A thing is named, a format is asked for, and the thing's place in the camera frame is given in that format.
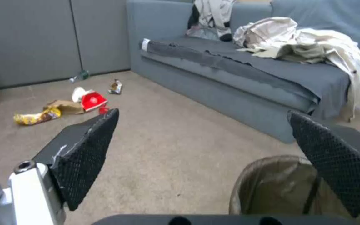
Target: brown paper bag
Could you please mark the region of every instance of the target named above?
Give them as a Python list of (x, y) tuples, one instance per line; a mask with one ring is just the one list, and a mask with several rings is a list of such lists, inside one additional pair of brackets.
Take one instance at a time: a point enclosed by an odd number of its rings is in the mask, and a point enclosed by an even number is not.
[(84, 109), (79, 102), (72, 102), (66, 100), (55, 100), (44, 106), (44, 110), (50, 107), (58, 108), (62, 114), (83, 114)]

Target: screw hole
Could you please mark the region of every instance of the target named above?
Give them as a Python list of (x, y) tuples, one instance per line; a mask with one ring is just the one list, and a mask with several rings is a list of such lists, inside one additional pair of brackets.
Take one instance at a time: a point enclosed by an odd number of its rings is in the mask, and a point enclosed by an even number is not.
[(26, 161), (26, 162), (22, 162), (20, 165), (19, 165), (19, 169), (24, 169), (24, 168), (28, 168), (30, 166), (30, 162)]
[(260, 219), (259, 225), (283, 225), (283, 224), (277, 219), (274, 219), (272, 217), (264, 217)]
[(175, 217), (169, 222), (169, 225), (191, 225), (191, 222), (184, 217)]

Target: gray wall panel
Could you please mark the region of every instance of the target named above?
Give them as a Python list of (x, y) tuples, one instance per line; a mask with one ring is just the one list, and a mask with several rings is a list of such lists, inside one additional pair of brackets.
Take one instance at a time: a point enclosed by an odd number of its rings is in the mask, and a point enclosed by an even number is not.
[(130, 68), (126, 0), (72, 0), (83, 68), (92, 74)]
[(0, 88), (79, 71), (68, 0), (0, 0)]

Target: yellow chip bag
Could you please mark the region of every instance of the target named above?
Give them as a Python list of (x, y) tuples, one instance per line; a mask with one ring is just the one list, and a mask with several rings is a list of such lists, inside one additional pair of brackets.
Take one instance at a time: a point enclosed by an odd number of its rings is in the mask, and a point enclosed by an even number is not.
[(34, 125), (59, 118), (60, 116), (60, 110), (56, 107), (51, 107), (36, 114), (15, 114), (13, 119), (19, 125)]

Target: plastic bottle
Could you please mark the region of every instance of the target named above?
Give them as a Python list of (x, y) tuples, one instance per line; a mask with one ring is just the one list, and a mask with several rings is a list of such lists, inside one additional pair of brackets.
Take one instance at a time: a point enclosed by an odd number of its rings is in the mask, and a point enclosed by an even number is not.
[(69, 79), (70, 82), (72, 83), (75, 83), (77, 81), (83, 81), (83, 80), (86, 80), (90, 77), (90, 71), (88, 70), (82, 70), (80, 71), (80, 74), (75, 76), (75, 77), (72, 77)]

